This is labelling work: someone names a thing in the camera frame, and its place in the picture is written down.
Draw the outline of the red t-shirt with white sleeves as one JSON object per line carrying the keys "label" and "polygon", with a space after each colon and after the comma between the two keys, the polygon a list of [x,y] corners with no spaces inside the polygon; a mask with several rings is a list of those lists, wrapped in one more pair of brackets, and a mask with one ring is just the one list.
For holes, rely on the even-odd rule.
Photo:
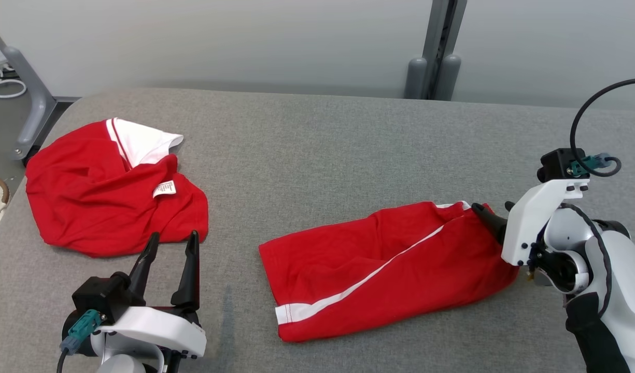
{"label": "red t-shirt with white sleeves", "polygon": [[200,239],[208,201],[170,150],[182,135],[121,118],[79,127],[26,166],[26,195],[43,241],[90,257],[140,253],[148,239]]}

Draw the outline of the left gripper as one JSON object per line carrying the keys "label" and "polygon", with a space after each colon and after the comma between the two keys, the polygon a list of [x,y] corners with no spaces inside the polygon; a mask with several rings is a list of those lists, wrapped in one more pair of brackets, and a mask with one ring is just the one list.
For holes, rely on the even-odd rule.
{"label": "left gripper", "polygon": [[[133,299],[144,299],[151,264],[156,259],[160,243],[159,232],[153,232],[129,274],[128,291]],[[200,237],[192,231],[185,248],[186,260],[177,291],[171,305],[197,311],[200,307]],[[155,345],[125,337],[116,332],[92,335],[92,349],[100,357],[95,373],[178,373],[183,360],[199,358],[189,350]]]}

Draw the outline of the grey rounded cylinder foot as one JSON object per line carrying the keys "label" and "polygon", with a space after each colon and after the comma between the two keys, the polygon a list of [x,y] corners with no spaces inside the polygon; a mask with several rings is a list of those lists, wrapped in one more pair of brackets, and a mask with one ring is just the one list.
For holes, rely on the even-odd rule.
{"label": "grey rounded cylinder foot", "polygon": [[411,59],[407,67],[404,99],[425,99],[427,61],[424,58]]}
{"label": "grey rounded cylinder foot", "polygon": [[455,54],[443,57],[435,83],[433,99],[450,101],[459,75],[461,59]]}

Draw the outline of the grey metal frame leg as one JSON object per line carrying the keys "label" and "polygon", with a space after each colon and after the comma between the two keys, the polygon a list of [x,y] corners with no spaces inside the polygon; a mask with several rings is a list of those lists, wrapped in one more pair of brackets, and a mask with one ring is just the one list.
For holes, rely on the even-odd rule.
{"label": "grey metal frame leg", "polygon": [[22,82],[26,83],[26,91],[31,100],[29,115],[11,152],[12,159],[26,161],[35,155],[45,141],[52,127],[49,120],[57,106],[57,100],[50,94],[21,50],[7,45],[0,37],[0,51],[22,78]]}

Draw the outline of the grey metal partition post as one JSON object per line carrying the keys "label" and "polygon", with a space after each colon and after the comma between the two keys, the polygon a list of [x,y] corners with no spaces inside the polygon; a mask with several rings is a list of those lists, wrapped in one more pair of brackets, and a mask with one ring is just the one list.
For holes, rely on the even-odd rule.
{"label": "grey metal partition post", "polygon": [[467,4],[468,0],[432,0],[423,51],[423,58],[427,61],[425,99],[434,100],[436,78],[443,57],[450,54],[459,56],[455,45]]}

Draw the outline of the red shorts with white stripe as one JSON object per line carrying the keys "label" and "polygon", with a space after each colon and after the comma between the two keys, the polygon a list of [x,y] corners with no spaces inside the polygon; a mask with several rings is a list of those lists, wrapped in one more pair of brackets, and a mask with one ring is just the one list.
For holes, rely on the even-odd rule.
{"label": "red shorts with white stripe", "polygon": [[284,342],[341,337],[480,302],[519,269],[466,202],[426,201],[259,247]]}

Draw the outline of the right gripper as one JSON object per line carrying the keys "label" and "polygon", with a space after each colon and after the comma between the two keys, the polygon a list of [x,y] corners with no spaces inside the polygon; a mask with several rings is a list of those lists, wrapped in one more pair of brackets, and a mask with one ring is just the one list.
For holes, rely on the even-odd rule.
{"label": "right gripper", "polygon": [[[505,201],[510,212],[515,206]],[[471,209],[503,245],[507,219],[488,206],[472,203]],[[537,286],[552,286],[561,294],[604,293],[604,251],[601,230],[584,212],[568,205],[554,212],[543,229],[537,249],[533,250],[528,280]]]}

